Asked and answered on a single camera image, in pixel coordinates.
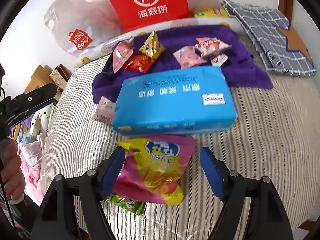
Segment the person's left hand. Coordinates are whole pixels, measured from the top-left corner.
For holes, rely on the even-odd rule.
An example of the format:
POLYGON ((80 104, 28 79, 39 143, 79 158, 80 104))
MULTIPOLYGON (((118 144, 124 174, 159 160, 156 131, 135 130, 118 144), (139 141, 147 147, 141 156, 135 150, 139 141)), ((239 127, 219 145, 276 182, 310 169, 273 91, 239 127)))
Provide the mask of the person's left hand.
POLYGON ((25 178, 20 169, 21 158, 17 155, 18 144, 16 140, 9 139, 9 143, 4 149, 3 157, 5 165, 1 171, 1 178, 7 197, 18 200, 25 189, 25 178))

